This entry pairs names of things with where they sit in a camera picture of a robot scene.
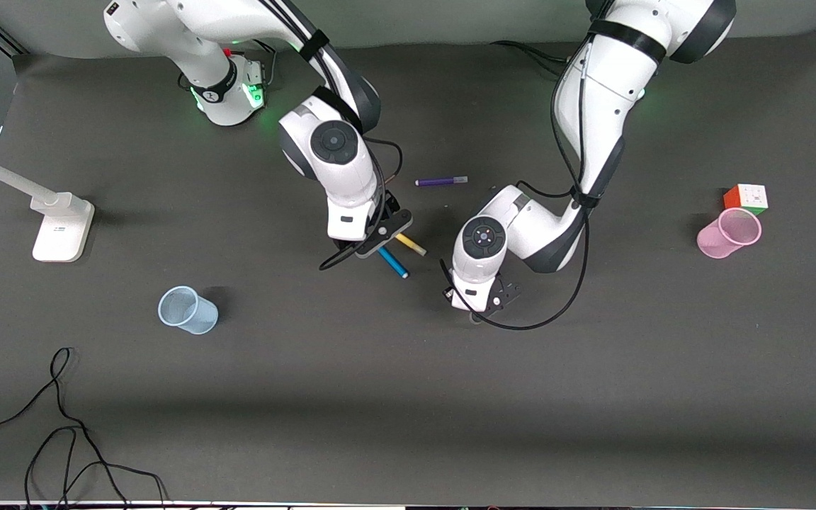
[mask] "pink plastic cup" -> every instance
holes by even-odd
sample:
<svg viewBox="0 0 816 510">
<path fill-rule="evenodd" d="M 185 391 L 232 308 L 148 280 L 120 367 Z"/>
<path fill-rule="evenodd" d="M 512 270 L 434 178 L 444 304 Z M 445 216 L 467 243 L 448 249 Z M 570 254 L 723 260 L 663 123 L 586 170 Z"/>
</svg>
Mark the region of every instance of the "pink plastic cup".
<svg viewBox="0 0 816 510">
<path fill-rule="evenodd" d="M 750 210 L 733 207 L 724 210 L 713 223 L 697 234 L 697 247 L 712 259 L 725 259 L 736 249 L 751 246 L 761 239 L 761 223 Z"/>
</svg>

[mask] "white robotic arm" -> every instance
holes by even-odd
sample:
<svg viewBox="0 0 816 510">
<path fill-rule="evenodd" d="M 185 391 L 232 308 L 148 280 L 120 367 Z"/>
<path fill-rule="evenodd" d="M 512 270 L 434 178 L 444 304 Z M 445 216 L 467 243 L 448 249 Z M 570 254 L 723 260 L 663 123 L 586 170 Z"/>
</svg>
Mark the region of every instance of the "white robotic arm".
<svg viewBox="0 0 816 510">
<path fill-rule="evenodd" d="M 453 252 L 451 304 L 486 309 L 489 284 L 504 253 L 480 263 L 466 230 L 495 217 L 507 232 L 508 250 L 532 271 L 559 271 L 575 252 L 589 215 L 605 193 L 625 149 L 625 117 L 664 56 L 695 62 L 725 39 L 735 18 L 735 0 L 586 0 L 595 16 L 585 42 L 570 60 L 553 97 L 554 123 L 581 159 L 572 200 L 561 216 L 552 214 L 515 186 L 503 188 L 465 224 Z M 583 143 L 580 133 L 583 132 Z M 490 210 L 509 201 L 509 213 Z"/>
<path fill-rule="evenodd" d="M 103 17 L 111 35 L 127 49 L 175 62 L 191 82 L 198 107 L 217 125 L 244 122 L 264 100 L 259 64 L 240 55 L 227 57 L 218 43 L 275 38 L 292 45 L 323 77 L 324 87 L 279 120 L 280 145 L 299 174 L 326 189 L 327 234 L 347 242 L 367 237 L 368 219 L 381 206 L 383 193 L 377 193 L 382 183 L 361 135 L 379 122 L 380 98 L 294 4 L 114 0 Z M 329 129 L 342 136 L 331 132 L 324 137 Z"/>
</svg>

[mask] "rubik's cube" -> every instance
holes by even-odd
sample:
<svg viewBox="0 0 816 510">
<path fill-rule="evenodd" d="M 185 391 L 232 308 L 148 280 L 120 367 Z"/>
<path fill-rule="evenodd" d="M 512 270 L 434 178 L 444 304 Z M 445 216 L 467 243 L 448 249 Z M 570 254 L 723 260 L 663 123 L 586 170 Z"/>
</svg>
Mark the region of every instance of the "rubik's cube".
<svg viewBox="0 0 816 510">
<path fill-rule="evenodd" d="M 722 205 L 726 209 L 741 207 L 750 210 L 754 216 L 767 210 L 767 189 L 758 184 L 739 184 L 722 196 Z"/>
</svg>

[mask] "marker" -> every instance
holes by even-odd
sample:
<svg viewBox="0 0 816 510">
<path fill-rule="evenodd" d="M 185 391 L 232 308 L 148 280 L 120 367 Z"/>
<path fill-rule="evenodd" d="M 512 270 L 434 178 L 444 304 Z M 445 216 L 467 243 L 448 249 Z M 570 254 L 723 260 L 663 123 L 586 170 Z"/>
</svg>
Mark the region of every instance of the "marker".
<svg viewBox="0 0 816 510">
<path fill-rule="evenodd" d="M 449 184 L 464 184 L 467 183 L 467 175 L 461 177 L 444 177 L 444 178 L 418 178 L 414 182 L 415 186 L 447 186 Z"/>
<path fill-rule="evenodd" d="M 410 276 L 408 274 L 408 270 L 406 270 L 404 266 L 399 263 L 399 261 L 396 261 L 395 257 L 392 257 L 392 253 L 390 253 L 388 249 L 385 248 L 385 246 L 378 249 L 378 251 L 380 252 L 380 255 L 382 255 L 382 257 L 386 259 L 386 262 L 389 263 L 389 266 L 392 268 L 392 270 L 395 270 L 395 272 L 397 272 L 399 276 L 401 276 L 402 278 L 408 278 Z"/>
<path fill-rule="evenodd" d="M 408 246 L 408 248 L 413 249 L 418 255 L 424 257 L 427 255 L 427 250 L 422 248 L 420 244 L 408 239 L 408 236 L 404 234 L 396 234 L 395 239 L 398 239 L 403 245 Z"/>
</svg>

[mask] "table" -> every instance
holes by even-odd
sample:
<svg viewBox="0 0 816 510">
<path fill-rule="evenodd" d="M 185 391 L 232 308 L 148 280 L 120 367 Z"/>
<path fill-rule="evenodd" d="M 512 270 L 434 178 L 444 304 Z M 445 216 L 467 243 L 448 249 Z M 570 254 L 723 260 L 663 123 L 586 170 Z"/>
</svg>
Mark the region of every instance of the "table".
<svg viewBox="0 0 816 510">
<path fill-rule="evenodd" d="M 553 82 L 496 46 L 343 55 L 382 96 L 373 135 L 405 150 L 391 189 L 431 252 L 392 246 L 409 280 L 379 257 L 317 271 L 334 251 L 323 191 L 276 144 L 318 83 L 297 55 L 266 110 L 232 128 L 210 125 L 163 59 L 17 61 L 0 164 L 97 216 L 80 261 L 41 264 L 39 217 L 0 185 L 0 419 L 73 346 L 68 409 L 175 500 L 816 508 L 816 33 L 663 66 L 593 216 L 579 299 L 527 334 L 447 306 L 436 258 L 490 186 L 569 186 Z M 444 175 L 470 182 L 412 185 Z M 736 183 L 767 185 L 764 238 L 707 259 L 694 235 Z M 539 276 L 509 257 L 525 293 L 496 317 L 550 315 L 577 264 Z M 178 284 L 220 307 L 207 336 L 157 319 Z M 52 398 L 1 430 L 0 499 L 23 498 L 62 423 Z M 39 497 L 58 497 L 62 469 L 64 451 L 43 455 Z M 145 478 L 119 482 L 156 498 Z M 114 499 L 101 474 L 78 495 Z"/>
</svg>

